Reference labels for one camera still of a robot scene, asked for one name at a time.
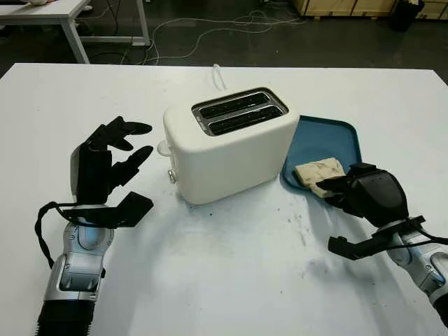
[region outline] desk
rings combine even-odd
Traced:
[[[221,73],[229,88],[267,86],[301,114],[351,123],[363,159],[395,174],[409,212],[423,214],[434,235],[448,235],[448,87],[433,71]],[[118,115],[154,127],[130,139],[136,148],[156,146],[163,111],[198,90],[217,92],[211,67],[16,64],[0,80],[0,335],[33,335],[50,273],[33,226],[42,205],[71,200],[72,150]],[[279,178],[190,206],[168,168],[152,154],[109,198],[113,206],[134,190],[155,207],[138,227],[115,231],[91,335],[446,334],[385,253],[352,262],[327,251],[330,235],[360,241],[374,232],[365,220],[287,190]],[[64,226],[55,213],[44,218],[53,256]]]
[[[0,6],[0,25],[61,25],[78,63],[89,63],[74,19],[89,0],[59,0],[44,6]]]
[[[142,0],[136,0],[142,37],[140,36],[85,36],[76,31],[74,20],[90,0],[57,0],[44,6],[5,5],[0,6],[0,25],[61,25],[78,63],[89,64],[82,41],[119,42],[147,46],[150,43],[146,16]]]

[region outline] toaster slot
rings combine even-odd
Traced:
[[[268,101],[269,97],[266,94],[257,92],[241,98],[202,107],[199,109],[199,113],[204,119],[212,119],[232,112],[240,111],[242,109],[247,109],[248,107],[261,105],[267,103]]]
[[[209,125],[209,129],[214,135],[221,135],[252,126],[269,119],[277,118],[282,115],[282,111],[277,106],[266,106],[232,118],[213,122]]]

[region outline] white table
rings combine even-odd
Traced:
[[[1,5],[0,25],[61,25],[78,63],[89,64],[84,42],[118,42],[147,46],[150,43],[142,0],[136,0],[143,36],[84,36],[76,31],[74,20],[90,0],[56,0],[44,6]]]
[[[266,85],[302,114],[351,123],[364,161],[395,174],[410,213],[448,235],[448,87],[434,72],[221,72],[229,88]],[[71,200],[72,150],[118,115],[152,124],[131,142],[156,146],[163,111],[198,90],[217,91],[211,67],[16,64],[0,80],[0,335],[33,335],[49,275],[34,221],[46,202]],[[134,190],[155,207],[137,228],[116,231],[91,335],[446,335],[426,296],[385,253],[351,262],[327,251],[330,235],[360,241],[374,232],[365,220],[278,178],[190,206],[168,168],[152,154],[109,199],[116,205]],[[64,226],[54,213],[44,220],[53,256]]]

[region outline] toaster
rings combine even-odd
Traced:
[[[273,179],[298,121],[298,112],[265,87],[190,97],[165,111],[166,139],[157,150],[171,158],[169,176],[180,194],[204,204]]]

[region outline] plastic tray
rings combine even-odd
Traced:
[[[327,158],[337,158],[345,173],[353,163],[362,162],[355,128],[344,121],[301,115],[283,165],[285,181],[307,189],[296,180],[295,166]]]

